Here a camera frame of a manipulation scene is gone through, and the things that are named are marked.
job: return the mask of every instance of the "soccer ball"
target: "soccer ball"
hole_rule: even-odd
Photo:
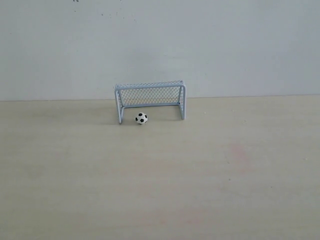
[[[148,117],[143,112],[139,112],[137,116],[135,116],[135,122],[137,124],[146,124],[148,122]]]

